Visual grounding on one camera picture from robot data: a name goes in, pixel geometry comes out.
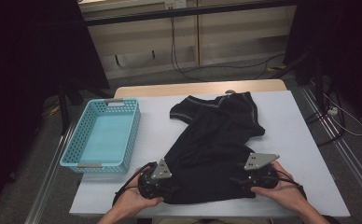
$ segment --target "cable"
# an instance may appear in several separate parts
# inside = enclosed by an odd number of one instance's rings
[[[338,109],[340,109],[341,111],[343,111],[344,113],[346,113],[348,116],[350,116],[352,119],[354,119],[354,120],[355,120],[359,125],[361,125],[361,127],[362,127],[362,123],[361,123],[358,119],[356,119],[355,117],[353,117],[353,115],[351,115],[349,112],[347,112],[346,110],[344,110],[343,108],[341,108],[339,105],[335,104],[326,94],[324,94],[324,96],[325,96],[326,98],[328,98],[328,100],[329,100],[332,104],[334,104]],[[362,136],[362,133],[353,133],[353,132],[349,131],[348,129],[346,129],[345,127],[343,127],[344,125],[339,124],[339,123],[335,120],[335,118],[333,117],[333,115],[331,115],[331,117],[332,117],[333,121],[334,121],[336,124],[338,124],[339,127],[341,127],[342,129],[344,129],[346,132],[348,132],[348,133],[350,133],[350,134],[353,134],[353,135],[356,135],[356,136]]]
[[[138,169],[134,173],[134,175],[132,175],[132,177],[128,181],[126,181],[126,183],[122,186],[122,188],[120,188],[119,191],[115,193],[115,197],[114,197],[114,201],[112,202],[112,205],[114,206],[114,204],[117,202],[120,195],[122,195],[126,189],[134,188],[134,187],[127,187],[127,186],[134,180],[134,178],[136,176],[140,175],[148,166],[154,166],[154,165],[155,165],[155,162],[149,162],[146,165],[144,165],[143,167],[141,167],[140,169]]]
[[[198,80],[198,81],[201,81],[201,82],[207,82],[206,80],[203,80],[203,79],[200,79],[200,78],[187,76],[183,71],[181,71],[181,68],[178,66],[177,54],[176,54],[176,49],[175,49],[174,18],[171,17],[170,20],[171,20],[171,22],[172,22],[172,66],[173,66],[173,69],[174,69],[176,72],[182,74],[184,77],[187,77],[187,78],[189,78],[189,79]],[[174,59],[175,59],[175,64],[176,64],[177,68],[175,68],[175,66],[174,66],[173,57],[174,57]]]
[[[174,27],[174,18],[171,17],[171,23],[172,23],[172,66],[173,66],[173,69],[182,74],[184,77],[187,77],[187,78],[190,78],[190,79],[194,79],[194,80],[198,80],[198,81],[202,81],[202,82],[207,82],[206,80],[203,80],[203,79],[200,79],[200,78],[196,78],[196,77],[189,77],[186,75],[186,73],[189,73],[189,72],[193,72],[193,71],[196,71],[196,70],[199,70],[199,69],[203,69],[203,68],[250,68],[250,67],[255,67],[255,66],[259,66],[259,65],[262,65],[262,64],[265,64],[265,67],[262,71],[262,73],[260,73],[257,77],[253,78],[253,79],[257,79],[259,77],[261,77],[262,75],[265,74],[265,71],[268,67],[268,62],[273,60],[274,58],[276,57],[279,57],[279,56],[284,56],[285,54],[284,53],[280,53],[280,54],[276,54],[274,56],[271,56],[269,59],[265,60],[264,62],[261,62],[261,63],[256,63],[256,64],[251,64],[251,65],[245,65],[245,66],[231,66],[231,65],[207,65],[207,66],[199,66],[199,67],[196,67],[196,68],[192,68],[192,69],[189,69],[189,70],[186,70],[186,71],[182,71],[181,68],[179,67],[178,65],[178,60],[177,60],[177,55],[176,55],[176,47],[175,47],[175,27]]]

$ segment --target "black cable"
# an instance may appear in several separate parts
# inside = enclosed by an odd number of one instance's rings
[[[338,103],[339,107],[341,107],[341,99],[340,99],[338,93],[337,93],[336,91],[334,91],[334,92],[335,92],[335,96],[336,96],[336,98],[337,98],[337,103]],[[346,127],[346,124],[345,124],[345,120],[344,120],[344,114],[343,114],[343,111],[342,111],[342,110],[340,110],[340,111],[341,111],[341,112],[340,112],[340,115],[339,115],[339,119],[341,120],[341,126],[343,126],[343,127],[345,128],[345,127]],[[322,146],[324,146],[324,145],[327,145],[327,144],[329,144],[329,143],[332,143],[332,142],[338,140],[339,138],[341,138],[343,135],[344,135],[344,129],[341,129],[341,131],[340,131],[335,137],[329,139],[329,140],[326,141],[326,142],[319,143],[319,144],[317,144],[317,146],[318,146],[318,147],[322,147]]]
[[[128,185],[132,182],[132,180],[134,180],[134,178],[136,176],[140,175],[148,166],[152,166],[154,164],[155,164],[155,162],[149,162],[146,165],[144,165],[143,167],[141,167],[140,169],[138,169],[134,173],[134,175],[132,175],[132,177],[128,181],[126,181],[126,183],[122,186],[122,188],[120,188],[119,191],[115,193],[115,197],[114,197],[114,200],[112,202],[112,205],[114,206],[114,204],[117,202],[120,195],[122,195],[123,192],[125,192],[126,189],[135,188],[135,187],[128,187]]]
[[[178,66],[177,53],[176,53],[176,49],[175,49],[174,18],[171,17],[170,20],[171,20],[171,22],[172,22],[172,66],[173,66],[173,69],[174,69],[176,72],[180,73],[181,75],[183,75],[184,77],[187,77],[187,78],[189,78],[189,79],[198,80],[198,81],[201,81],[201,82],[207,82],[207,81],[202,80],[202,79],[200,79],[200,78],[187,76],[183,71],[181,71],[181,68]],[[173,57],[174,57],[174,59],[175,59],[175,64],[176,64],[177,68],[175,68],[175,66],[174,66]]]
[[[265,60],[264,62],[261,62],[261,63],[256,63],[256,64],[251,64],[251,65],[244,65],[244,66],[231,66],[231,65],[208,65],[208,66],[199,66],[199,67],[196,67],[196,68],[192,68],[192,69],[189,69],[189,70],[186,70],[186,71],[182,71],[181,68],[178,66],[178,60],[177,60],[177,55],[176,55],[176,47],[175,47],[175,27],[174,27],[174,18],[171,17],[171,23],[172,23],[172,66],[173,66],[173,69],[182,74],[184,77],[187,77],[187,78],[190,78],[190,79],[194,79],[194,80],[198,80],[198,81],[201,81],[201,82],[207,82],[206,80],[203,80],[203,79],[200,79],[200,78],[196,78],[196,77],[189,77],[186,75],[186,73],[189,73],[189,72],[193,72],[193,71],[196,71],[196,70],[199,70],[199,69],[203,69],[203,68],[250,68],[250,67],[255,67],[255,66],[259,66],[259,65],[262,65],[262,64],[265,64],[265,67],[262,71],[262,73],[260,73],[257,77],[253,78],[253,79],[257,79],[261,76],[263,76],[265,74],[265,71],[268,67],[268,62],[273,60],[274,58],[276,57],[279,57],[279,56],[283,56],[285,55],[284,53],[280,53],[280,54],[276,54],[274,56],[271,56],[269,59]]]

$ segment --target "human hand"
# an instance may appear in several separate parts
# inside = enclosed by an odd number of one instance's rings
[[[294,180],[292,174],[287,172],[278,161],[273,161],[271,165],[277,171],[280,178]],[[295,212],[305,224],[328,223],[317,210],[306,201],[294,184],[279,181],[274,189],[253,187],[251,191],[272,198],[284,208]]]
[[[163,202],[163,198],[146,199],[141,196],[137,188],[138,178],[140,178],[140,175],[137,175],[131,181],[114,206],[99,221],[99,224],[117,223],[126,217],[134,216],[145,208],[153,207]]]
[[[280,178],[294,180],[292,174],[287,172],[278,161],[273,161],[271,165],[277,171]],[[279,181],[274,189],[264,189],[260,187],[253,187],[251,191],[260,194],[262,196],[272,198],[280,205],[295,211],[298,208],[298,204],[305,203],[306,200],[294,184]]]

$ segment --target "blue plastic basket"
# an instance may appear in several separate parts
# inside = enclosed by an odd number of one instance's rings
[[[140,116],[137,99],[89,101],[60,165],[78,173],[127,173]]]

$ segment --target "metal frame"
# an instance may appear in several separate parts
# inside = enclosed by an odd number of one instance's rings
[[[187,7],[187,8],[173,9],[173,10],[136,13],[131,15],[99,17],[99,18],[86,19],[84,21],[48,23],[48,24],[42,24],[41,27],[67,28],[74,26],[96,26],[96,25],[106,25],[106,24],[123,23],[130,21],[149,21],[149,20],[157,20],[164,18],[195,16],[195,15],[242,11],[242,10],[270,8],[270,7],[288,7],[308,2],[309,2],[308,0],[261,0],[261,1],[254,1],[248,3],[229,4],[229,5],[220,5],[220,6],[211,6],[211,7]]]
[[[312,108],[312,110],[317,112],[317,117],[320,117],[321,112],[317,104],[315,103],[316,100],[312,90],[302,89],[302,93],[306,98],[307,102],[309,103],[310,107]],[[329,137],[333,138],[340,133],[340,131],[336,128],[335,124],[328,116],[323,116],[323,118],[320,119],[320,121],[324,129],[326,130],[327,134],[329,135]],[[355,156],[355,154],[349,148],[349,146],[347,145],[347,143],[344,141],[343,138],[334,141],[334,145],[336,149],[340,152],[341,156],[349,166],[352,173],[354,174],[355,179],[362,187],[362,164],[359,162],[358,158]]]

